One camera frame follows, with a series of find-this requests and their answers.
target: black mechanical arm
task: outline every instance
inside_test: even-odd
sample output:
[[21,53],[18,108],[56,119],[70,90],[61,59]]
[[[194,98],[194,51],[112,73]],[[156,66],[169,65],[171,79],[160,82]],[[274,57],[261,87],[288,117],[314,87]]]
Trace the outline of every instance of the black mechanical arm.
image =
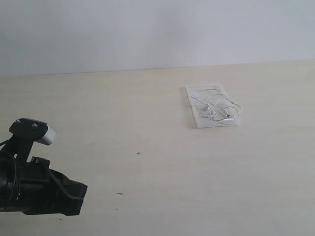
[[32,157],[34,142],[50,145],[55,130],[47,123],[21,118],[10,127],[13,136],[1,143],[0,212],[21,211],[26,215],[79,215],[87,186],[49,169],[50,161]]

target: wooden table surface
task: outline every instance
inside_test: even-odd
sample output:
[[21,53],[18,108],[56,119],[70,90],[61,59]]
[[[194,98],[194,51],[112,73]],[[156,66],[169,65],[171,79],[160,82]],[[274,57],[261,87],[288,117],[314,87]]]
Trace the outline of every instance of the wooden table surface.
[[[184,87],[212,82],[239,126],[195,128]],[[80,216],[0,213],[0,234],[314,236],[314,101],[315,60],[0,78],[0,139],[48,122],[31,154],[89,187]]]

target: white wall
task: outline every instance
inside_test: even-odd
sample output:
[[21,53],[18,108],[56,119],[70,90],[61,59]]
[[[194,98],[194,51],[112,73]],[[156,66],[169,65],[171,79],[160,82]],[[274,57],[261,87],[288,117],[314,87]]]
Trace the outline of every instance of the white wall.
[[0,75],[315,58],[313,0],[1,0]]

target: earphones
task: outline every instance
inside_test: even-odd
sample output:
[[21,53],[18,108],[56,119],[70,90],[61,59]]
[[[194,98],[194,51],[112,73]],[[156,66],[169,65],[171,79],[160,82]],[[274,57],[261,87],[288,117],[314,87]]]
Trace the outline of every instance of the earphones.
[[[205,98],[197,98],[196,93],[200,92],[216,91],[216,94],[209,95]],[[197,90],[190,93],[191,98],[193,98],[193,105],[199,111],[199,116],[203,118],[209,118],[212,121],[218,122],[220,124],[232,125],[239,121],[239,114],[242,108],[231,101],[226,95],[222,94],[220,90],[215,88]],[[228,106],[219,106],[219,102],[230,104]]]

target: black cable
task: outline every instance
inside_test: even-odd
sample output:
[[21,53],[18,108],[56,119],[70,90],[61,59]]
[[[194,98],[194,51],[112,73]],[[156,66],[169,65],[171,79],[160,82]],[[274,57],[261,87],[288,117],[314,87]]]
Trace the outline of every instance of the black cable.
[[0,147],[1,147],[2,145],[5,145],[8,141],[9,141],[9,140],[5,140],[4,142],[0,143]]

